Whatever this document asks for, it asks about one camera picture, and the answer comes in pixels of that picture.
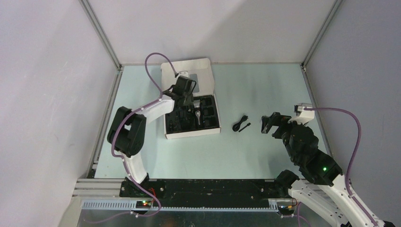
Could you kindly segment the silver black hair clipper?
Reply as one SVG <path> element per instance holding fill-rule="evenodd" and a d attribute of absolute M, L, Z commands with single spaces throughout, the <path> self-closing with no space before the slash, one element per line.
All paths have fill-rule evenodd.
<path fill-rule="evenodd" d="M 195 100 L 194 101 L 194 113 L 197 121 L 197 128 L 201 128 L 201 101 Z"/>

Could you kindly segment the white box with black tray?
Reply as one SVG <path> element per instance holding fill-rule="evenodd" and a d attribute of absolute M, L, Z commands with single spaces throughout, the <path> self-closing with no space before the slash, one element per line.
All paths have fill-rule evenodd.
<path fill-rule="evenodd" d="M 161 64 L 161 88 L 175 95 L 173 111 L 164 115 L 167 139 L 221 132 L 215 80 L 208 58 Z"/>

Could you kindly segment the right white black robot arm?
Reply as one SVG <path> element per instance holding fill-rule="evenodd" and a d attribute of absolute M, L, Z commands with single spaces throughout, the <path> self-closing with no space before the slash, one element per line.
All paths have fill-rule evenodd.
<path fill-rule="evenodd" d="M 290 161 L 299 167 L 303 177 L 318 186 L 332 202 L 313 192 L 295 173 L 284 170 L 275 179 L 279 197 L 290 196 L 308 206 L 333 227 L 393 227 L 390 221 L 376 216 L 350 186 L 349 179 L 337 162 L 318 149 L 318 138 L 307 123 L 314 119 L 314 108 L 301 107 L 296 117 L 274 112 L 262 116 L 261 132 L 282 140 Z"/>

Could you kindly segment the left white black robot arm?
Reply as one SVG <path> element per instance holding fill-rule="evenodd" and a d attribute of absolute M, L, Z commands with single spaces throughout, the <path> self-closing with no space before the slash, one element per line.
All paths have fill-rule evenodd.
<path fill-rule="evenodd" d="M 149 192 L 149 183 L 144 181 L 148 173 L 140 153 L 145 142 L 146 126 L 176 107 L 192 105 L 196 85 L 195 80 L 180 75 L 158 99 L 135 110 L 122 106 L 116 111 L 107 141 L 112 146 L 112 156 L 122 160 L 128 179 L 133 182 L 131 191 L 138 197 L 144 197 Z"/>

